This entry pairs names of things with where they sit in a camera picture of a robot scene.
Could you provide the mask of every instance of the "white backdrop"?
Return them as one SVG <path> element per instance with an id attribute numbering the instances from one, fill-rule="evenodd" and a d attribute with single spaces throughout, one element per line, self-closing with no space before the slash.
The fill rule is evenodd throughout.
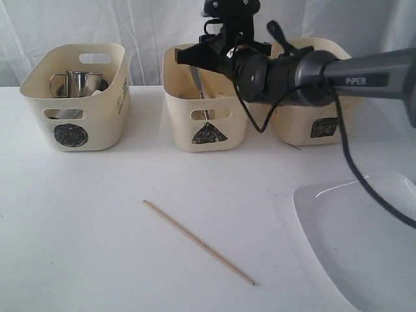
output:
<path id="1" fill-rule="evenodd" d="M 416 46 L 415 0 L 261 0 L 256 38 L 278 20 L 289 38 L 319 36 L 351 55 Z M 54 47 L 116 42 L 130 84 L 157 85 L 164 51 L 203 32 L 199 0 L 0 0 L 0 86 L 19 85 Z"/>

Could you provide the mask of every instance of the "wooden skewer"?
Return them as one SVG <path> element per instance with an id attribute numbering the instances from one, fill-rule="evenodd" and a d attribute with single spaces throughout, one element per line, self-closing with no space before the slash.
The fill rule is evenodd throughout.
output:
<path id="1" fill-rule="evenodd" d="M 161 211 L 159 208 L 154 206 L 154 204 L 148 202 L 147 200 L 143 201 L 143 204 L 148 206 L 151 210 L 156 212 L 161 218 L 165 219 L 167 222 L 169 222 L 172 226 L 174 226 L 176 229 L 178 229 L 182 234 L 184 234 L 186 237 L 188 237 L 192 242 L 197 244 L 199 247 L 204 249 L 208 254 L 213 256 L 215 259 L 220 261 L 223 265 L 228 267 L 231 271 L 238 274 L 240 277 L 242 277 L 244 280 L 246 280 L 248 283 L 255 285 L 255 281 L 249 278 L 246 274 L 241 272 L 237 267 L 232 265 L 226 258 L 222 257 L 218 252 L 213 250 L 211 247 L 209 247 L 206 243 L 204 243 L 202 240 L 197 238 L 194 234 L 192 234 L 190 231 L 185 229 L 183 226 L 178 224 L 174 219 L 172 219 L 170 216 L 168 216 L 166 213 Z"/>

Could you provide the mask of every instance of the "metal cup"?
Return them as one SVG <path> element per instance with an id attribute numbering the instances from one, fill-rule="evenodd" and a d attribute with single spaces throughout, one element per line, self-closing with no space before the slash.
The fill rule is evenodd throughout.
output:
<path id="1" fill-rule="evenodd" d="M 52 90 L 52 82 L 57 76 L 64 77 L 63 95 Z M 49 80 L 49 89 L 56 98 L 83 98 L 98 90 L 102 80 L 102 73 L 68 70 L 66 73 L 54 73 Z"/>

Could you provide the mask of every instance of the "white plate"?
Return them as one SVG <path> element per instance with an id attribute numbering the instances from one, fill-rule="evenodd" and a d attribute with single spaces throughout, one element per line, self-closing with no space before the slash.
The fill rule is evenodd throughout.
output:
<path id="1" fill-rule="evenodd" d="M 416 219 L 416 186 L 403 175 L 367 181 Z M 293 202 L 324 270 L 358 310 L 416 311 L 416 230 L 379 206 L 356 180 L 298 188 Z"/>

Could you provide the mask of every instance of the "cream plastic bin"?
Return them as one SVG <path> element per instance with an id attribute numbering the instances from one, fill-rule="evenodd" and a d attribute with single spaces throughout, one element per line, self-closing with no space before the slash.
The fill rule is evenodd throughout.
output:
<path id="1" fill-rule="evenodd" d="M 106 64 L 85 64 L 80 55 L 105 54 Z M 100 94 L 54 98 L 49 79 L 67 70 L 99 72 L 109 87 Z M 130 106 L 125 50 L 118 44 L 69 44 L 50 51 L 20 87 L 49 144 L 61 151 L 104 150 L 120 138 Z M 75 119 L 51 119 L 51 112 L 79 110 Z"/>
<path id="2" fill-rule="evenodd" d="M 247 116 L 235 96 L 233 85 L 223 75 L 200 73 L 206 99 L 200 99 L 189 66 L 175 62 L 175 48 L 163 62 L 163 85 L 172 121 L 174 140 L 184 151 L 216 151 L 236 148 L 244 140 Z M 209 111 L 206 120 L 203 111 Z"/>
<path id="3" fill-rule="evenodd" d="M 350 55 L 339 45 L 323 38 L 297 38 L 288 40 L 295 47 L 313 46 L 316 50 L 327 50 L 339 59 Z M 273 43 L 272 58 L 282 53 L 281 46 Z M 351 123 L 354 109 L 361 101 L 358 97 L 341 96 L 341 105 L 346 127 Z M 278 107 L 271 119 L 277 136 L 295 146 L 331 144 L 341 141 L 335 104 L 326 107 L 303 107 L 288 105 Z"/>

